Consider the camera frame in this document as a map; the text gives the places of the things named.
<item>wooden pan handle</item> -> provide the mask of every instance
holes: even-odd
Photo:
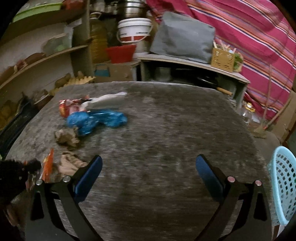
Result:
[[[228,90],[224,90],[224,89],[222,89],[220,87],[217,87],[217,90],[220,91],[220,92],[222,92],[223,94],[226,94],[226,95],[232,96],[232,94],[233,94],[232,92],[230,92]]]

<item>basket rim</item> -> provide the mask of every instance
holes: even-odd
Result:
[[[273,189],[273,198],[274,198],[274,204],[276,207],[276,214],[278,216],[278,220],[279,220],[280,224],[287,225],[289,223],[289,221],[286,219],[284,212],[283,212],[282,205],[281,205],[281,199],[280,199],[280,194],[279,194],[279,185],[277,182],[277,174],[276,174],[276,158],[277,158],[276,155],[278,154],[278,152],[280,150],[284,150],[294,157],[292,160],[289,160],[294,167],[296,167],[296,158],[295,158],[294,154],[288,148],[286,148],[284,146],[278,146],[274,150],[274,153],[272,155],[271,162],[270,162],[270,164],[271,164],[271,184],[272,184],[272,189]]]

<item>clear plastic bottle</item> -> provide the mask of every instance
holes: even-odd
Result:
[[[93,64],[102,63],[109,60],[106,49],[107,43],[107,29],[104,23],[99,20],[101,13],[94,12],[90,15],[90,28],[91,28],[91,59]]]
[[[252,120],[253,112],[255,112],[255,109],[253,108],[251,103],[246,103],[241,108],[241,116],[243,117],[244,122],[248,125],[250,121]]]

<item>pink cloth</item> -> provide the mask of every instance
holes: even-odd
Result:
[[[185,14],[216,29],[216,41],[230,44],[244,57],[241,74],[251,84],[245,98],[262,115],[267,101],[271,119],[286,103],[296,70],[296,35],[279,9],[268,0],[147,0],[157,21],[165,11]]]

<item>metal pot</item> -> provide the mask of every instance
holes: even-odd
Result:
[[[128,18],[145,18],[147,8],[142,0],[121,0],[117,6],[120,20]]]

